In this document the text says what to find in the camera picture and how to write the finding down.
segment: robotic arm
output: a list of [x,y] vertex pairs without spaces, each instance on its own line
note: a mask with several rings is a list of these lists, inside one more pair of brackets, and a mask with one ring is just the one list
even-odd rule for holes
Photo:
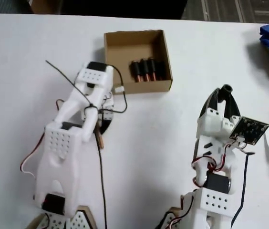
[[[197,121],[197,141],[192,167],[193,182],[199,189],[181,196],[181,209],[168,211],[157,229],[230,229],[235,216],[233,199],[237,148],[246,154],[247,144],[255,145],[269,127],[268,124],[241,117],[225,84],[217,88],[205,102]],[[226,101],[220,115],[217,105]]]
[[[45,127],[35,191],[38,207],[67,218],[72,218],[79,206],[78,154],[88,150],[83,142],[91,138],[98,122],[98,110],[113,108],[113,67],[98,62],[84,64],[75,79],[75,87],[54,121]],[[83,125],[68,122],[77,112],[81,112]]]

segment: open cardboard box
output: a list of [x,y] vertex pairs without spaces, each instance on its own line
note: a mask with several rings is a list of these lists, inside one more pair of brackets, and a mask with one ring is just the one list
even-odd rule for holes
[[[104,42],[106,64],[112,64],[120,70],[127,94],[170,90],[173,78],[163,30],[110,32],[104,35]],[[130,64],[148,58],[164,62],[165,75],[159,81],[138,83],[131,74]],[[114,70],[114,87],[120,85],[120,76]]]

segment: black wire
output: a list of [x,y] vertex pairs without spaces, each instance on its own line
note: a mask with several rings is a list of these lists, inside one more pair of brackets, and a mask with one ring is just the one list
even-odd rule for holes
[[75,86],[75,84],[73,84],[73,82],[71,81],[71,80],[69,80],[69,78],[59,69],[59,68],[57,68],[57,67],[55,67],[53,64],[51,64],[49,61],[47,61],[46,60],[46,62],[50,65],[50,66],[52,66],[53,68],[55,68],[57,71],[59,71],[59,73],[61,74],[61,75],[63,75],[63,77],[64,78],[66,78],[66,80],[70,83],[70,84],[72,84],[72,86],[80,93],[80,94],[82,94],[83,95],[83,97],[85,97],[85,99],[88,101],[88,103],[91,105],[91,102],[90,102],[90,100],[87,98],[87,96],[84,94],[84,93],[82,93],[81,92],[81,90],[79,90],[76,86]]
[[[114,69],[116,69],[117,73],[119,73],[120,79],[121,79],[121,85],[124,86],[124,82],[123,82],[123,78],[122,78],[122,74],[120,72],[120,70],[117,69],[117,67],[115,67],[114,65],[110,65],[109,66],[113,67]],[[125,101],[125,108],[122,111],[116,111],[116,110],[111,110],[111,109],[100,109],[100,111],[110,111],[113,113],[124,113],[127,110],[128,104],[127,104],[127,100],[126,100],[126,94],[125,94],[125,90],[123,91],[123,96],[124,96],[124,101]]]
[[247,167],[248,167],[248,158],[250,155],[253,155],[254,153],[250,152],[250,153],[246,153],[246,160],[245,160],[245,168],[244,168],[244,180],[243,180],[243,190],[242,190],[242,194],[241,194],[241,201],[240,201],[240,206],[237,210],[237,212],[235,213],[232,221],[231,221],[231,228],[233,227],[233,224],[236,220],[236,218],[238,217],[240,211],[243,209],[244,206],[244,200],[245,200],[245,191],[246,191],[246,180],[247,180]]
[[[81,90],[79,90],[76,86],[75,86],[75,84],[59,69],[59,68],[57,68],[56,66],[54,66],[52,63],[50,63],[49,61],[47,61],[46,60],[46,62],[50,65],[50,66],[52,66],[53,68],[55,68],[61,75],[63,75],[63,77],[64,78],[66,78],[66,80],[70,83],[70,84],[72,84],[72,86],[80,93],[80,94],[82,94],[83,95],[83,97],[85,97],[85,99],[88,101],[88,103],[89,103],[89,106],[88,107],[86,107],[85,109],[84,109],[84,113],[85,113],[85,110],[86,109],[88,109],[88,108],[91,108],[91,107],[93,107],[93,108],[96,108],[97,110],[98,110],[98,108],[95,106],[95,105],[93,105],[91,102],[90,102],[90,100],[88,99],[88,97],[84,94],[84,93],[82,93],[81,92]],[[111,67],[113,67],[114,69],[116,69],[117,70],[117,72],[119,73],[119,76],[120,76],[120,79],[121,79],[121,85],[122,86],[124,86],[124,82],[123,82],[123,78],[122,78],[122,74],[121,74],[121,72],[120,72],[120,70],[118,70],[117,69],[117,67],[115,67],[114,65],[110,65],[109,64],[109,66],[111,66]],[[102,112],[102,111],[109,111],[109,112],[113,112],[113,113],[120,113],[120,114],[122,114],[122,113],[124,113],[126,110],[127,110],[127,107],[128,107],[128,104],[127,104],[127,100],[126,100],[126,94],[125,94],[125,91],[123,91],[123,96],[124,96],[124,101],[125,101],[125,108],[124,108],[124,110],[122,110],[122,111],[116,111],[116,110],[111,110],[111,109],[100,109],[100,110],[98,110],[99,112]]]
[[48,225],[45,226],[45,227],[42,228],[42,229],[47,229],[47,228],[49,227],[49,225],[50,225],[50,217],[49,217],[48,213],[44,213],[44,214],[46,215],[46,217],[47,217],[47,219],[48,219]]
[[98,149],[98,156],[100,158],[100,168],[101,168],[101,184],[102,184],[102,193],[103,193],[103,204],[104,204],[104,220],[105,220],[105,229],[107,229],[107,210],[106,210],[106,197],[105,197],[105,188],[104,188],[104,177],[103,177],[103,162],[100,143],[98,142],[97,134],[95,134],[95,140]]

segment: circuit board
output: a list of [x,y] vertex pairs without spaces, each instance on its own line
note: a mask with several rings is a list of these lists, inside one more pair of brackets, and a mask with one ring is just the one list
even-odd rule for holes
[[255,145],[263,136],[268,127],[269,124],[246,117],[241,117],[229,138],[236,140],[237,137],[243,137],[245,138],[245,143]]

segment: white table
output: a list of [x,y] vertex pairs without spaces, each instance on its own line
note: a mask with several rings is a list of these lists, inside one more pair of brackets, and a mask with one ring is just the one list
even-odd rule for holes
[[[152,229],[170,206],[178,206],[180,194],[195,188],[190,162],[196,121],[216,87],[232,85],[242,115],[269,123],[269,58],[259,44],[260,26],[0,15],[0,228],[22,229],[40,212],[32,204],[34,181],[20,173],[19,165],[54,118],[55,100],[66,99],[71,91],[46,59],[73,78],[84,61],[103,61],[104,33],[165,30],[174,78],[171,91],[128,95],[127,112],[117,114],[104,135],[109,229]],[[116,102],[123,107],[121,97]],[[234,229],[269,229],[264,140],[253,150],[257,154],[249,158],[245,206]],[[245,157],[239,153],[238,159],[239,180],[234,182],[240,192]],[[83,152],[83,179],[82,203],[90,206],[102,229],[96,150]]]

